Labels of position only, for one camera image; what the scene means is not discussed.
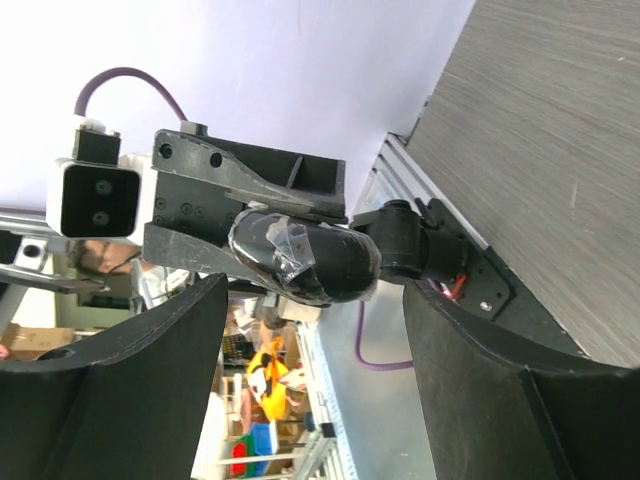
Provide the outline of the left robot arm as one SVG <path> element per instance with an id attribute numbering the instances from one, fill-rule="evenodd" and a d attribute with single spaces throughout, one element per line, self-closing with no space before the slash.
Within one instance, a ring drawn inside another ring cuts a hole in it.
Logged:
<path id="1" fill-rule="evenodd" d="M 420 202 L 392 200 L 348 219 L 341 160 L 192 132 L 156 134 L 147 261 L 224 273 L 269 290 L 359 296 L 378 280 L 453 279 L 466 260 Z"/>

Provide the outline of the black oblong charging case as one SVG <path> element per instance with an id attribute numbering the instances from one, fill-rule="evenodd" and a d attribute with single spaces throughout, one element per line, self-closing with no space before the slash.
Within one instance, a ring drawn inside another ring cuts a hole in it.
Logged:
<path id="1" fill-rule="evenodd" d="M 381 254 L 367 235 L 264 210 L 245 210 L 228 245 L 268 289 L 324 307 L 355 301 L 375 289 Z"/>

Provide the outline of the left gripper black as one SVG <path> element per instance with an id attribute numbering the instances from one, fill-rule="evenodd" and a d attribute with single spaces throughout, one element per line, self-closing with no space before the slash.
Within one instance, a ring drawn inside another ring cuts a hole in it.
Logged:
<path id="1" fill-rule="evenodd" d="M 172 130 L 155 134 L 157 173 L 143 257 L 154 265 L 227 274 L 269 290 L 227 245 L 250 202 L 326 223 L 346 221 L 343 160 Z"/>

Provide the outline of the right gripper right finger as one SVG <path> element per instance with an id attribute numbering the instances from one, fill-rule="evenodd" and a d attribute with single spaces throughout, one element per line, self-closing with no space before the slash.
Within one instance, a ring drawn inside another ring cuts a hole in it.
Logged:
<path id="1" fill-rule="evenodd" d="M 403 294 L 440 479 L 635 479 L 639 372 L 573 356 L 412 285 Z"/>

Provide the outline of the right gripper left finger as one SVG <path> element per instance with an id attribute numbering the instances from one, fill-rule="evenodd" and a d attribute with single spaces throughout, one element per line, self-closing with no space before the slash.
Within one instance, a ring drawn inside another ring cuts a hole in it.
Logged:
<path id="1" fill-rule="evenodd" d="M 218 361 L 228 281 L 33 361 L 1 365 L 5 479 L 187 479 Z"/>

